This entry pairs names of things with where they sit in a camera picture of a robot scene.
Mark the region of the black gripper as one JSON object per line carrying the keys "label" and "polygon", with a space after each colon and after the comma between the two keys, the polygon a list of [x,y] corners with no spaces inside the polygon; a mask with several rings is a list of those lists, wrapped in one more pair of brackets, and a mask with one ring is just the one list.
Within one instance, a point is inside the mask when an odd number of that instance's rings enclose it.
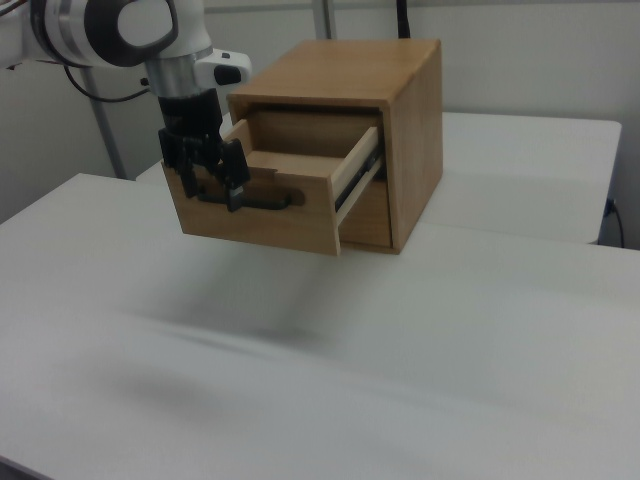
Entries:
{"label": "black gripper", "polygon": [[217,91],[186,98],[159,97],[158,102],[165,124],[158,131],[163,159],[179,175],[185,196],[193,198],[199,193],[196,164],[209,169],[220,162],[217,178],[227,210],[239,210],[250,172],[241,141],[221,140],[223,117]]}

